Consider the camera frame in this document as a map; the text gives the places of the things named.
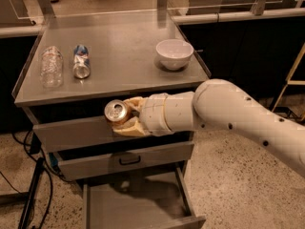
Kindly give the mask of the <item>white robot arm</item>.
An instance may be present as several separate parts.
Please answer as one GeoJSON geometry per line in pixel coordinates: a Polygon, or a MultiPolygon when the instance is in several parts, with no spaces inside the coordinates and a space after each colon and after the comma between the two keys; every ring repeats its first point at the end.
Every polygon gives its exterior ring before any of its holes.
{"type": "Polygon", "coordinates": [[[117,134],[163,136],[215,126],[254,141],[305,177],[305,127],[270,112],[229,81],[207,80],[193,92],[133,97],[125,103],[138,115],[114,123],[117,134]]]}

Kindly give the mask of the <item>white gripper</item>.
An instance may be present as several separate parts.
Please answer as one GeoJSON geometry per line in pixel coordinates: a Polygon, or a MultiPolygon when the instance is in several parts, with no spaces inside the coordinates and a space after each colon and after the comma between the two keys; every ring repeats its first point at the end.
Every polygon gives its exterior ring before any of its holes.
{"type": "Polygon", "coordinates": [[[146,100],[136,96],[124,100],[132,117],[120,125],[112,125],[115,133],[124,136],[163,136],[177,132],[194,131],[199,117],[193,107],[194,92],[182,94],[153,94],[146,100]]]}

